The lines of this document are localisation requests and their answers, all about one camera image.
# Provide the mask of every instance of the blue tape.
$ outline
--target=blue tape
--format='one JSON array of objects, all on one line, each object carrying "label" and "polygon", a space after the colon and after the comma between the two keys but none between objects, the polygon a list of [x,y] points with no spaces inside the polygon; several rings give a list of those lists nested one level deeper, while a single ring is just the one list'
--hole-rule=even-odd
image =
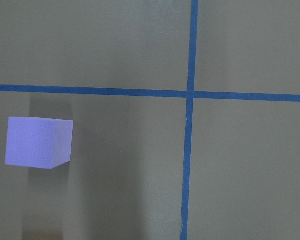
[{"label": "blue tape", "polygon": [[196,92],[194,92],[194,98],[195,99],[227,99],[227,100],[276,101],[276,102],[299,102],[300,103],[300,95],[292,95],[292,94],[196,91]]},{"label": "blue tape", "polygon": [[86,94],[86,95],[111,95],[111,96],[162,97],[162,98],[186,98],[187,97],[187,91],[70,87],[70,86],[0,85],[0,92]]},{"label": "blue tape", "polygon": [[183,159],[182,206],[181,206],[182,229],[180,234],[180,240],[188,239],[189,190],[190,190],[190,170],[191,170],[192,125],[193,125],[193,113],[194,113],[194,91],[195,91],[195,78],[196,78],[198,6],[199,6],[199,0],[191,1],[188,82],[187,82],[187,98],[186,98],[186,113],[185,113],[186,124],[185,124],[185,133],[184,133],[184,156],[183,156],[184,159]]}]

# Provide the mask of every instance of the painter's tape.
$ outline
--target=painter's tape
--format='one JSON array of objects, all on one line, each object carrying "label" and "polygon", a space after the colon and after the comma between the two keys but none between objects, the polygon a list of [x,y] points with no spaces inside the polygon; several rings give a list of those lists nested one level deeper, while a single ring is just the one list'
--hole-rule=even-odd
[{"label": "painter's tape", "polygon": [[275,102],[299,102],[300,103],[300,95],[293,95],[293,94],[196,91],[196,92],[194,92],[194,98],[195,99],[227,99],[227,100],[275,101]]},{"label": "painter's tape", "polygon": [[0,85],[0,92],[186,98],[187,91],[71,86]]},{"label": "painter's tape", "polygon": [[191,1],[188,81],[187,81],[187,98],[186,98],[186,124],[185,124],[185,134],[184,134],[184,159],[183,159],[182,205],[181,205],[182,228],[181,228],[180,240],[188,239],[189,190],[190,190],[190,170],[191,170],[192,124],[193,124],[193,113],[194,113],[194,91],[195,91],[195,78],[196,78],[198,6],[199,6],[199,0]]}]

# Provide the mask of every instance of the cube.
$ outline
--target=cube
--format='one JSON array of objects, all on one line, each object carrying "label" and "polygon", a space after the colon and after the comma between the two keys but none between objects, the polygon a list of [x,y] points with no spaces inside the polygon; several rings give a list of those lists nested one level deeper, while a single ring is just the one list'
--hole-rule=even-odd
[{"label": "cube", "polygon": [[70,161],[72,120],[9,117],[5,164],[53,169]]}]

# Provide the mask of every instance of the gray floor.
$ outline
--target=gray floor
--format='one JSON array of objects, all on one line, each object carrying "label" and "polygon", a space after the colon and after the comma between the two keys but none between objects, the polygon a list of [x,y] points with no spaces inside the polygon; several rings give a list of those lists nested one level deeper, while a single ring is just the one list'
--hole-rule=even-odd
[{"label": "gray floor", "polygon": [[[186,90],[191,1],[0,1],[0,84]],[[200,1],[196,91],[300,94],[300,0]],[[178,240],[186,99],[0,92],[0,240]],[[9,116],[71,161],[5,165]],[[300,240],[300,103],[196,99],[189,240]]]}]

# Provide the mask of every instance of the cube face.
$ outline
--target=cube face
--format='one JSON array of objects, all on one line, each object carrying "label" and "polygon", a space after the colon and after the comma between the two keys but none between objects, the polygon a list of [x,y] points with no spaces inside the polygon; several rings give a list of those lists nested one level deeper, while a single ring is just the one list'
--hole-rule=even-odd
[{"label": "cube face", "polygon": [[5,164],[52,169],[69,162],[72,129],[69,120],[9,117]]}]

